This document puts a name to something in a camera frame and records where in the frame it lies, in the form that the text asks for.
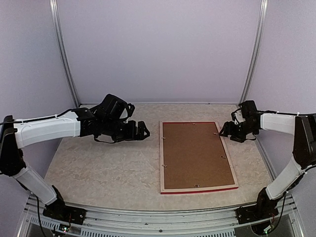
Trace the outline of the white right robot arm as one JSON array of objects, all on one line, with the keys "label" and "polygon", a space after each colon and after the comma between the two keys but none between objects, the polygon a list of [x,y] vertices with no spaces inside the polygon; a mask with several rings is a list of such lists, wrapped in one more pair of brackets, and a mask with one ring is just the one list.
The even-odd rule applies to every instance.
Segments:
[{"label": "white right robot arm", "polygon": [[243,121],[225,122],[219,135],[243,143],[249,134],[272,132],[289,138],[292,145],[290,159],[278,176],[264,189],[270,200],[275,200],[299,182],[305,173],[316,165],[316,116],[315,114],[282,114],[277,112],[249,112]]}]

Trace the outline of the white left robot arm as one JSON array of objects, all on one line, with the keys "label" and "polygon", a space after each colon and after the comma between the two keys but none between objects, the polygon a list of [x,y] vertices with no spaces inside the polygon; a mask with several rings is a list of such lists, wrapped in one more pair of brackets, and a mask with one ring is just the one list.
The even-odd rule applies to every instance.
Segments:
[{"label": "white left robot arm", "polygon": [[142,141],[150,136],[143,121],[129,120],[131,113],[123,118],[121,113],[101,113],[96,108],[67,110],[60,115],[34,119],[14,119],[6,116],[0,132],[0,172],[13,177],[26,190],[37,196],[56,218],[63,220],[69,208],[54,186],[44,179],[23,160],[23,148],[44,141],[65,137],[106,135],[111,143]]}]

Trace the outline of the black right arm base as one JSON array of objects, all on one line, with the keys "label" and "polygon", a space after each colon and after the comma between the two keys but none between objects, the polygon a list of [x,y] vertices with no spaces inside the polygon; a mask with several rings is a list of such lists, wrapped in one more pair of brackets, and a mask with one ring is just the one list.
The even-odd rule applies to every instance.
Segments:
[{"label": "black right arm base", "polygon": [[282,196],[277,199],[270,199],[266,188],[263,188],[258,196],[256,203],[247,207],[239,207],[235,210],[239,224],[250,223],[278,215],[277,203]]}]

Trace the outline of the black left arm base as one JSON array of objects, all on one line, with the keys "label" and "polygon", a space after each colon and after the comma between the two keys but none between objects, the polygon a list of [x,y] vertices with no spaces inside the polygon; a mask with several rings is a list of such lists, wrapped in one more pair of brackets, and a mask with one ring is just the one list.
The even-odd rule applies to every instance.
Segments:
[{"label": "black left arm base", "polygon": [[50,205],[45,205],[43,216],[70,224],[83,225],[87,211],[83,208],[66,205],[58,189],[55,186],[52,187],[57,200]]}]

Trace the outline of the aluminium front rail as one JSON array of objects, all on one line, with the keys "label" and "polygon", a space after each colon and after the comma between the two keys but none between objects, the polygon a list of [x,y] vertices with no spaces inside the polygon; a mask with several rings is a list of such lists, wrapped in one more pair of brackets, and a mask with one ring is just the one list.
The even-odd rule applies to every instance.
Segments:
[{"label": "aluminium front rail", "polygon": [[38,217],[35,197],[29,197],[17,236],[41,237],[251,237],[256,222],[239,224],[236,206],[175,211],[142,211],[78,205],[86,210],[82,225]]}]

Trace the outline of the right aluminium corner post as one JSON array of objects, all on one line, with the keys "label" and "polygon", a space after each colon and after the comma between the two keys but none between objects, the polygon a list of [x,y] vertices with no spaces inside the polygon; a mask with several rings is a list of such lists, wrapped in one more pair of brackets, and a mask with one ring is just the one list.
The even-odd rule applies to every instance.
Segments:
[{"label": "right aluminium corner post", "polygon": [[264,25],[266,21],[267,16],[267,8],[268,8],[268,0],[261,0],[260,1],[260,10],[259,10],[259,16],[258,16],[258,23],[256,28],[256,34],[254,38],[254,45],[252,48],[252,53],[250,57],[250,63],[246,74],[246,80],[244,83],[244,87],[241,93],[241,97],[239,100],[239,104],[243,103],[250,92],[251,83],[254,78],[254,73],[256,69],[257,60],[260,53],[260,46],[262,41],[262,36],[264,33]]}]

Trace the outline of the aluminium corner post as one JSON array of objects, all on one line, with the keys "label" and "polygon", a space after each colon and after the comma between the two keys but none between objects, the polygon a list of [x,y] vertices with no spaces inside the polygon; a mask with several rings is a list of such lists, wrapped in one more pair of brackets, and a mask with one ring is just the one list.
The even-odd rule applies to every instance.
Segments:
[{"label": "aluminium corner post", "polygon": [[259,10],[259,16],[258,16],[258,23],[256,28],[256,34],[254,38],[254,45],[252,48],[252,53],[250,57],[250,63],[246,74],[246,80],[244,83],[244,87],[241,93],[241,97],[239,100],[239,104],[243,103],[250,92],[251,83],[254,78],[254,73],[256,69],[257,60],[260,53],[260,46],[262,41],[262,36],[264,33],[264,25],[266,21],[267,16],[267,8],[268,8],[268,0],[261,0],[260,1],[260,10]]},{"label": "aluminium corner post", "polygon": [[71,68],[70,68],[69,60],[66,53],[66,47],[65,47],[65,43],[63,39],[61,21],[60,21],[59,11],[58,11],[58,2],[57,0],[50,0],[49,5],[50,5],[52,21],[53,21],[53,25],[54,25],[54,29],[55,29],[55,33],[57,37],[58,49],[59,49],[62,65],[63,65],[65,76],[66,76],[66,82],[69,87],[73,103],[75,107],[78,108],[80,107],[81,104],[79,101],[79,96],[78,96],[76,86],[72,77]]}]

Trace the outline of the left aluminium corner post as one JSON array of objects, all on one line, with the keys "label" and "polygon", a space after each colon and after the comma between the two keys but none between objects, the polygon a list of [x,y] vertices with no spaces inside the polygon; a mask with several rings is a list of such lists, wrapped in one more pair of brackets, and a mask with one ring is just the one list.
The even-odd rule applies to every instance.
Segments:
[{"label": "left aluminium corner post", "polygon": [[81,104],[79,101],[79,96],[78,96],[76,86],[72,77],[71,68],[70,68],[69,60],[66,53],[66,47],[65,47],[65,43],[63,39],[61,21],[60,21],[59,11],[58,11],[58,2],[57,0],[50,0],[49,5],[50,5],[52,21],[53,21],[53,25],[54,25],[54,29],[55,29],[55,33],[57,37],[58,49],[59,49],[62,65],[63,65],[65,76],[66,76],[66,82],[69,87],[73,103],[75,107],[78,108],[80,107]]}]

